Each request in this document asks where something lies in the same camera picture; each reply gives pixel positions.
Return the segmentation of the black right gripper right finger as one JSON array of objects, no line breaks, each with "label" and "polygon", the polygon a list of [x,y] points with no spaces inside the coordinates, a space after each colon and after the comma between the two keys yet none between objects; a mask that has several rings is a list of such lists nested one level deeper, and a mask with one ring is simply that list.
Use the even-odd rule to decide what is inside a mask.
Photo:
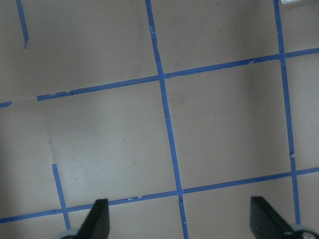
[{"label": "black right gripper right finger", "polygon": [[264,197],[250,199],[250,230],[256,239],[302,239]]}]

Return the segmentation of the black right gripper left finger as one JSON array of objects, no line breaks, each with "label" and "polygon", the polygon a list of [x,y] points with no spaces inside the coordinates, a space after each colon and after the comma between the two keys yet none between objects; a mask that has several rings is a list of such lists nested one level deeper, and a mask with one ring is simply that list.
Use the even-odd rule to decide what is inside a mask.
[{"label": "black right gripper left finger", "polygon": [[76,239],[107,239],[110,233],[108,199],[98,199],[77,232]]}]

